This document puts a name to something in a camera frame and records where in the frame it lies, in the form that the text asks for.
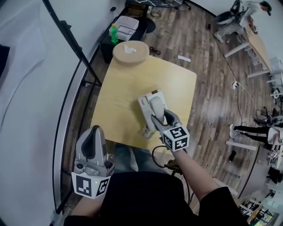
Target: metal pole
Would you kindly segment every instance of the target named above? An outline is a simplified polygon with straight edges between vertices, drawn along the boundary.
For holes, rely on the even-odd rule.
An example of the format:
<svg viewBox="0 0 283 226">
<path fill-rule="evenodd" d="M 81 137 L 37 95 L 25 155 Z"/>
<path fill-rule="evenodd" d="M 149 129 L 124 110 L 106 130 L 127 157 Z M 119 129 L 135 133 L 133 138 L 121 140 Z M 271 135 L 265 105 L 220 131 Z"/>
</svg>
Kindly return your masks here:
<svg viewBox="0 0 283 226">
<path fill-rule="evenodd" d="M 101 81 L 97 77 L 96 73 L 93 71 L 89 61 L 87 60 L 86 56 L 84 55 L 83 51 L 81 50 L 81 47 L 77 43 L 74 35 L 72 34 L 70 28 L 71 26 L 67 24 L 66 21 L 60 21 L 57 17 L 52 5 L 50 4 L 49 0 L 42 0 L 47 11 L 49 12 L 50 16 L 52 17 L 53 21 L 57 25 L 58 29 L 61 31 L 62 35 L 76 54 L 76 56 L 79 58 L 79 60 L 82 60 L 82 62 L 85 64 L 91 75 L 96 79 L 99 86 L 102 85 Z"/>
</svg>

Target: power plug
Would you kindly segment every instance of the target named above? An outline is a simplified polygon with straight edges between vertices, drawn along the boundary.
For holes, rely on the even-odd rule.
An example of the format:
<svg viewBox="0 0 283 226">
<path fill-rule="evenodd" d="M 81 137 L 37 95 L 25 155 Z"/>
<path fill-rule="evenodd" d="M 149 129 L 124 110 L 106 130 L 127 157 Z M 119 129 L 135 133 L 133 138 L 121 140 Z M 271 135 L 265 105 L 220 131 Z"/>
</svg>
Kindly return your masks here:
<svg viewBox="0 0 283 226">
<path fill-rule="evenodd" d="M 238 86 L 239 86 L 238 82 L 237 81 L 233 81 L 232 84 L 231 84 L 231 89 L 235 90 L 235 89 L 238 88 Z"/>
</svg>

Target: white plastic bin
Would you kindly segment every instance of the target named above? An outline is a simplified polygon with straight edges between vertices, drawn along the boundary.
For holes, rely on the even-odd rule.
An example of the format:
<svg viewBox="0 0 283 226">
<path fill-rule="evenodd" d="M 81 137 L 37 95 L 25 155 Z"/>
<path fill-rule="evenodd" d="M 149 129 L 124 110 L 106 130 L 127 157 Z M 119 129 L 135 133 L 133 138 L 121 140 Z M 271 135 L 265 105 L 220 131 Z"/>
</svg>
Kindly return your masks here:
<svg viewBox="0 0 283 226">
<path fill-rule="evenodd" d="M 128 41 L 138 28 L 138 20 L 127 16 L 120 16 L 115 22 L 118 29 L 118 39 Z"/>
</svg>

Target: white shirt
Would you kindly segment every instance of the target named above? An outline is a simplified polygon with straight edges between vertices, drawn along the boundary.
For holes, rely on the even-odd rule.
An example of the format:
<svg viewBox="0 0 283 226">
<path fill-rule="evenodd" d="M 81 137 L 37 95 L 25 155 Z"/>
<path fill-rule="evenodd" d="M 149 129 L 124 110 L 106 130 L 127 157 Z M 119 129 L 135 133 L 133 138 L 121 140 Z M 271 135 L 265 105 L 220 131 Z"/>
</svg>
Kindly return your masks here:
<svg viewBox="0 0 283 226">
<path fill-rule="evenodd" d="M 268 137 L 267 137 L 267 141 L 269 144 L 273 144 L 273 140 L 274 140 L 274 136 L 277 134 L 277 133 L 280 133 L 280 132 L 283 132 L 283 128 L 280 128 L 280 127 L 271 127 L 268 131 Z"/>
<path fill-rule="evenodd" d="M 240 20 L 240 26 L 246 27 L 249 25 L 248 17 L 255 15 L 257 13 L 260 13 L 262 10 L 261 10 L 260 3 L 248 1 L 248 2 L 243 2 L 240 5 L 239 11 L 244 12 Z"/>
</svg>

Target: container lid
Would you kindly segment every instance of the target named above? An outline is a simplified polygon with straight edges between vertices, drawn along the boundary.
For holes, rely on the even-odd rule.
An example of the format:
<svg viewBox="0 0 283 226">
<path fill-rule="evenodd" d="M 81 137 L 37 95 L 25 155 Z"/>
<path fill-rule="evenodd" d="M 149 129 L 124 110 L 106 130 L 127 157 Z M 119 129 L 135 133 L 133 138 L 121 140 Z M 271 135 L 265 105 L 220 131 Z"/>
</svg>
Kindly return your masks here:
<svg viewBox="0 0 283 226">
<path fill-rule="evenodd" d="M 149 56 L 149 47 L 141 41 L 125 41 L 115 46 L 113 57 L 125 66 L 137 65 Z"/>
</svg>

